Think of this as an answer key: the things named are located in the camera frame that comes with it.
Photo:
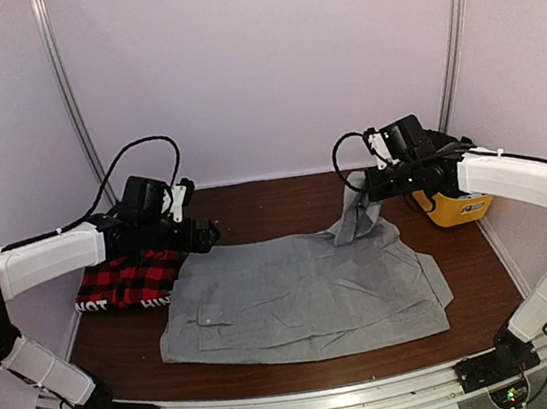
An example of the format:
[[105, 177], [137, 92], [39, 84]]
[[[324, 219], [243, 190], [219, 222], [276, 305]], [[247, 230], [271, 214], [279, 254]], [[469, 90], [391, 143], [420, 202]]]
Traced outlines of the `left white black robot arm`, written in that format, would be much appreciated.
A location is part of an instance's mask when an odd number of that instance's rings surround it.
[[27, 312], [41, 296], [63, 313], [78, 272], [146, 250], [208, 253], [219, 240], [213, 222], [186, 217], [194, 187], [131, 177], [122, 199], [105, 213], [90, 211], [75, 223], [22, 242], [0, 246], [0, 369], [26, 378], [83, 409], [122, 409], [102, 394], [102, 384], [54, 349]]

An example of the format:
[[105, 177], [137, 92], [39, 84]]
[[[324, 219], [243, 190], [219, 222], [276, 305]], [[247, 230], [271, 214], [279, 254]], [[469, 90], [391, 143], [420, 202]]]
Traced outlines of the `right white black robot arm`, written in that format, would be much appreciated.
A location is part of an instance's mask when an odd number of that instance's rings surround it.
[[[376, 160], [366, 173], [371, 201], [421, 190], [429, 194], [483, 194], [547, 209], [547, 159], [486, 149], [422, 128], [408, 115], [381, 129], [369, 128], [363, 142]], [[547, 272], [509, 318], [501, 343], [488, 359], [507, 378], [526, 359], [523, 343], [547, 324]]]

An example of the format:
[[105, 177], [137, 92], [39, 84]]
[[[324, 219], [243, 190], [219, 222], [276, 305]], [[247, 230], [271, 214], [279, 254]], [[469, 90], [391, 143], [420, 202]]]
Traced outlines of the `grey long sleeve shirt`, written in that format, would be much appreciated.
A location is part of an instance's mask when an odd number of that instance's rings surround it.
[[434, 258], [402, 242], [347, 178], [328, 229], [186, 258], [160, 339], [165, 363], [292, 364], [374, 351], [450, 327]]

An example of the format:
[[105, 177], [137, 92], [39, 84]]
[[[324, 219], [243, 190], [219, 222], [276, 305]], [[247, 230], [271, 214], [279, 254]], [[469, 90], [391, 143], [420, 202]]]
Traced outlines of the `red black plaid shirt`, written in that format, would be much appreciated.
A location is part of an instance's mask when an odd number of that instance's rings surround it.
[[146, 250], [86, 267], [74, 310], [104, 313], [169, 306], [183, 257], [173, 250]]

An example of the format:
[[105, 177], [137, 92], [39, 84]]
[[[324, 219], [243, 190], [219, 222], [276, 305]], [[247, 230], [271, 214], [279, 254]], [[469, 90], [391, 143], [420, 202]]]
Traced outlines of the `yellow plastic basket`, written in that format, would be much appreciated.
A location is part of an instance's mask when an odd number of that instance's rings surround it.
[[410, 196], [432, 223], [441, 228], [481, 220], [494, 200], [491, 195], [482, 193], [452, 198], [442, 193], [429, 196], [422, 190], [411, 192]]

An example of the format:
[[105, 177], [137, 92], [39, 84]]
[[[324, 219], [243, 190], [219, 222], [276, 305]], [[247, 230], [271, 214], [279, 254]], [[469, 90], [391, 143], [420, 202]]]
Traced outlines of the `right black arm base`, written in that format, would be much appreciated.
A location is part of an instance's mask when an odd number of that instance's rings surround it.
[[466, 394], [486, 389], [498, 409], [523, 409], [531, 399], [527, 372], [541, 363], [531, 341], [524, 342], [502, 327], [494, 348], [454, 365], [455, 375]]

